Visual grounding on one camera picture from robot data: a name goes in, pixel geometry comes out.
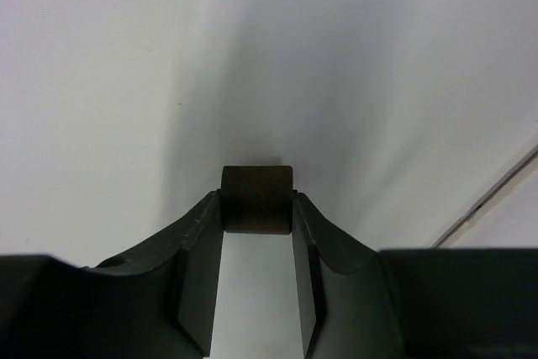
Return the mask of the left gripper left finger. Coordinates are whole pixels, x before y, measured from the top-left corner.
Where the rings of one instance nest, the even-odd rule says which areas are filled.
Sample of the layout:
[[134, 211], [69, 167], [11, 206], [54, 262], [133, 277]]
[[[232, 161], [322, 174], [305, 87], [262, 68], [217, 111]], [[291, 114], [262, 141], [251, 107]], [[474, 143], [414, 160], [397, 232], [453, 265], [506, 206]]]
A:
[[209, 356], [223, 230], [219, 193], [96, 267], [1, 259], [4, 358]]

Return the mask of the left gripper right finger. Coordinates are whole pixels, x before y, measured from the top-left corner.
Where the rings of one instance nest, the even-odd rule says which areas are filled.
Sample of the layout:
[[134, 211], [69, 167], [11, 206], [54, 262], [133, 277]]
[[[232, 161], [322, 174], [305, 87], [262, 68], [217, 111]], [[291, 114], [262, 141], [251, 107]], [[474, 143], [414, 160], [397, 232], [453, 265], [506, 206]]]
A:
[[534, 249], [374, 251], [293, 197], [307, 358], [534, 358]]

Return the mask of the small dark wood block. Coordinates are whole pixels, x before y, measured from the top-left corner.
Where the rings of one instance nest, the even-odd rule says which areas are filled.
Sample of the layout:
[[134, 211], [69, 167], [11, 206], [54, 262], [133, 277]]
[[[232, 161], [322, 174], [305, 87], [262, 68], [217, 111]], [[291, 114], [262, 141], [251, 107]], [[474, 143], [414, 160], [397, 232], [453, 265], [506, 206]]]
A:
[[289, 235], [293, 222], [290, 166], [224, 166], [220, 184], [224, 231]]

